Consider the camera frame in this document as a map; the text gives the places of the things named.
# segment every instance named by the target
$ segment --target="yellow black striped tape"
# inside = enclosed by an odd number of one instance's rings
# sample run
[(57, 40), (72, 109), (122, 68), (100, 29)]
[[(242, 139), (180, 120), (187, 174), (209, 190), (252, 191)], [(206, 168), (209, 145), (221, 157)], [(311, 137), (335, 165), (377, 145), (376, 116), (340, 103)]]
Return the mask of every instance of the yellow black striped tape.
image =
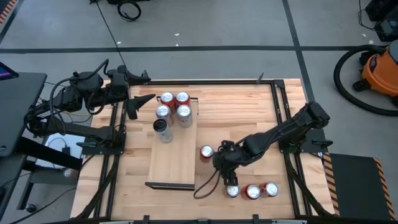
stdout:
[(326, 181), (328, 182), (331, 202), (333, 204), (333, 208), (335, 209), (335, 214), (340, 215), (340, 211), (338, 209), (335, 176), (333, 174), (333, 166), (331, 164), (329, 152), (326, 152), (323, 155), (323, 165), (325, 166)]
[(390, 195), (388, 194), (388, 188), (387, 188), (387, 184), (386, 184), (386, 178), (384, 177), (384, 173), (383, 173), (383, 169), (381, 167), (381, 162), (379, 159), (374, 158), (374, 161), (376, 162), (377, 168), (379, 169), (379, 175), (380, 175), (380, 181), (381, 181), (381, 185), (383, 187), (383, 191), (384, 191), (384, 196), (386, 198), (386, 203), (387, 203), (387, 207), (388, 207), (388, 211), (390, 213), (391, 216), (391, 220), (396, 220), (396, 215), (394, 214), (394, 209), (392, 208), (392, 203), (391, 203), (391, 199), (390, 199)]
[(7, 6), (4, 8), (3, 12), (0, 14), (0, 24), (2, 24), (7, 16), (11, 13), (12, 8), (15, 6), (15, 3), (17, 0), (10, 0), (7, 4)]

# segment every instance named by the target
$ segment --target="wooden board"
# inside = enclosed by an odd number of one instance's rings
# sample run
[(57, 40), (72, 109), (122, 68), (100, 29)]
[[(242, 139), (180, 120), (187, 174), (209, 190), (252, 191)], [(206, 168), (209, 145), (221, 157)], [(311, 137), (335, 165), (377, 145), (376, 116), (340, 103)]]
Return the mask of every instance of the wooden board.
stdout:
[[(285, 80), (285, 85), (290, 110), (295, 114), (305, 104), (301, 82), (299, 79), (288, 79)], [(269, 85), (141, 86), (133, 88), (131, 95), (159, 95), (165, 90), (185, 90), (200, 99), (197, 150), (204, 144), (217, 148), (224, 139), (237, 141), (248, 134), (267, 131), (277, 125)], [(145, 186), (154, 137), (152, 119), (156, 103), (156, 100), (150, 101), (140, 109), (137, 121), (126, 123), (126, 150), (119, 164), (112, 219), (142, 220), (144, 215), (150, 215), (152, 220), (252, 219), (252, 214), (258, 214), (260, 218), (294, 217), (284, 159), (276, 143), (272, 144), (262, 159), (236, 170), (241, 186), (265, 181), (276, 182), (280, 192), (274, 198), (226, 198), (222, 183), (211, 196), (202, 200), (193, 199), (192, 192), (153, 190)], [(93, 126), (108, 125), (110, 114), (111, 108), (107, 106), (101, 114), (94, 117)], [(89, 161), (80, 174), (72, 217), (82, 211), (96, 192), (102, 165), (100, 158), (102, 156), (96, 156)], [(324, 208), (333, 213), (321, 160), (303, 154), (302, 165), (308, 188)], [(203, 184), (213, 172), (211, 163), (202, 163), (196, 157), (195, 185)], [(208, 192), (214, 183), (215, 180), (211, 181), (202, 193)], [(298, 188), (297, 190), (300, 211), (304, 213), (301, 193)]]
[(189, 128), (181, 127), (177, 115), (173, 114), (174, 124), (170, 127), (173, 134), (171, 142), (164, 143), (155, 136), (150, 154), (148, 181), (145, 183), (147, 186), (161, 189), (195, 189), (198, 101), (191, 102), (191, 109), (192, 125)]

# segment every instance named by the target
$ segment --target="monitor screen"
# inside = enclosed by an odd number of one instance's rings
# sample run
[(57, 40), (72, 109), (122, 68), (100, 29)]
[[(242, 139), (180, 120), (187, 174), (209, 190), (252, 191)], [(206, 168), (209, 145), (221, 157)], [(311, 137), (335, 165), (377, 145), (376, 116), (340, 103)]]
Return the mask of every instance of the monitor screen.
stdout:
[(0, 62), (0, 80), (17, 77), (18, 73), (14, 72), (13, 70), (11, 70), (11, 68)]

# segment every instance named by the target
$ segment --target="black desk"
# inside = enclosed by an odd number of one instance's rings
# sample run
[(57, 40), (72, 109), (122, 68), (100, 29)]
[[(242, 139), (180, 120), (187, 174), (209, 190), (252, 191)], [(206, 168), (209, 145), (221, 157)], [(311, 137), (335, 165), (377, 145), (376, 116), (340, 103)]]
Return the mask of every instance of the black desk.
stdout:
[[(2, 188), (0, 220), (22, 169), (29, 171), (43, 169), (37, 167), (34, 162), (27, 161), (27, 156), (76, 170), (81, 166), (81, 159), (22, 137), (25, 130), (25, 115), (31, 106), (36, 105), (46, 78), (47, 75), (44, 73), (20, 73), (19, 78), (0, 81), (0, 186), (13, 180)], [(22, 196), (24, 203), (29, 197), (32, 185), (29, 182), (27, 186)]]

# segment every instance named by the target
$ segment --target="soda can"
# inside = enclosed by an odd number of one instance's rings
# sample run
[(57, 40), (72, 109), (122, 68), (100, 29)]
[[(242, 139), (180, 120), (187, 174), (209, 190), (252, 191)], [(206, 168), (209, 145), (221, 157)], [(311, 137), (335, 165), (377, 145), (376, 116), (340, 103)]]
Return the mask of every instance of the soda can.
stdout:
[(177, 118), (183, 128), (189, 128), (192, 125), (192, 110), (189, 105), (181, 105), (177, 109)]
[(167, 126), (167, 122), (164, 119), (157, 119), (154, 122), (154, 130), (162, 142), (168, 143), (173, 140), (172, 131)]
[(264, 184), (260, 184), (259, 187), (261, 193), (264, 193), (264, 195), (267, 197), (275, 197), (276, 195), (278, 195), (279, 192), (278, 185), (276, 185), (274, 182), (267, 182)]
[(202, 162), (210, 162), (210, 158), (214, 154), (214, 150), (209, 145), (200, 148), (200, 160)]
[(175, 107), (175, 97), (174, 94), (171, 92), (164, 92), (160, 96), (160, 102), (164, 105), (169, 106), (170, 110), (172, 111), (172, 114), (175, 113), (176, 107)]
[(191, 97), (186, 91), (180, 91), (175, 97), (175, 107), (178, 108), (181, 105), (191, 105)]
[(261, 191), (256, 184), (249, 184), (244, 188), (244, 193), (248, 198), (254, 200), (260, 197)]
[(241, 189), (239, 186), (226, 186), (225, 187), (226, 194), (230, 197), (237, 197), (241, 193)]
[(167, 125), (170, 127), (173, 125), (174, 120), (172, 117), (172, 111), (167, 105), (159, 105), (156, 108), (156, 117), (160, 119), (164, 119), (167, 122)]

